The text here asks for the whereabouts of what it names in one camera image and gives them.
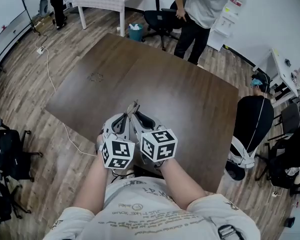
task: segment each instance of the blue trash bin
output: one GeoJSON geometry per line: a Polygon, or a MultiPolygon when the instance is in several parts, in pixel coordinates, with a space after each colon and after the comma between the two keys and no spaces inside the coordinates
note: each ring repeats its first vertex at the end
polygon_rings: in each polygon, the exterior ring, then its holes
{"type": "Polygon", "coordinates": [[[128,26],[128,32],[129,32],[129,38],[135,41],[140,42],[142,40],[143,32],[144,32],[144,27],[141,24],[137,23],[132,23],[132,26],[138,25],[139,30],[133,30],[128,26]]]}

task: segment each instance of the white table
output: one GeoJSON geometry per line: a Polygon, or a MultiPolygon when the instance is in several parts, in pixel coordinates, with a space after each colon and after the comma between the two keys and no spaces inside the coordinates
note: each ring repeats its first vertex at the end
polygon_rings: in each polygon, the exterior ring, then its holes
{"type": "Polygon", "coordinates": [[[280,55],[276,49],[271,48],[269,52],[265,55],[265,57],[262,60],[260,60],[260,62],[257,63],[253,68],[253,71],[256,71],[258,68],[261,67],[261,65],[265,64],[266,62],[267,66],[269,65],[269,67],[271,67],[271,65],[275,66],[276,72],[271,77],[270,88],[275,84],[280,85],[282,82],[284,82],[285,85],[291,90],[291,93],[282,97],[281,99],[277,100],[274,104],[272,104],[274,108],[293,98],[294,96],[298,97],[300,95],[300,91],[297,90],[291,78],[292,66],[288,67],[285,63],[285,59],[286,58],[280,55]]]}
{"type": "Polygon", "coordinates": [[[82,27],[87,28],[82,7],[99,8],[120,12],[120,35],[125,36],[125,2],[128,0],[73,0],[72,6],[78,6],[82,27]]]}

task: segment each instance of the white t-shirt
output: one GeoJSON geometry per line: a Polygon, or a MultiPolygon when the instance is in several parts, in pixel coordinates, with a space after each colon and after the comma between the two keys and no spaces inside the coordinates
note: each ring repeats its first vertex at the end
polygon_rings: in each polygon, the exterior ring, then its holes
{"type": "Polygon", "coordinates": [[[164,180],[138,177],[110,184],[96,216],[78,207],[65,209],[44,240],[219,240],[223,225],[234,226],[245,240],[260,240],[254,221],[223,195],[200,198],[182,210],[164,180]]]}
{"type": "Polygon", "coordinates": [[[186,0],[184,10],[190,19],[204,29],[210,29],[228,0],[186,0]]]}

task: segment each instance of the gray shirt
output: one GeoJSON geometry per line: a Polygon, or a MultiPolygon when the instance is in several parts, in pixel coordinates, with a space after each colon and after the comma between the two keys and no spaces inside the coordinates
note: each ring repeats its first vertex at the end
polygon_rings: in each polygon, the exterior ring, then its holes
{"type": "Polygon", "coordinates": [[[186,0],[185,11],[204,29],[210,29],[228,0],[186,0]]]}

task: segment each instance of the dark brown table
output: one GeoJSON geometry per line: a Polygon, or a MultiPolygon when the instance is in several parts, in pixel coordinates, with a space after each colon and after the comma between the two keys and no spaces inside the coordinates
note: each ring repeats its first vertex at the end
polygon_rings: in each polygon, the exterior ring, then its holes
{"type": "Polygon", "coordinates": [[[95,142],[104,122],[134,100],[141,112],[173,130],[175,158],[185,171],[216,192],[234,132],[238,89],[186,60],[108,33],[68,74],[46,110],[95,142]]]}

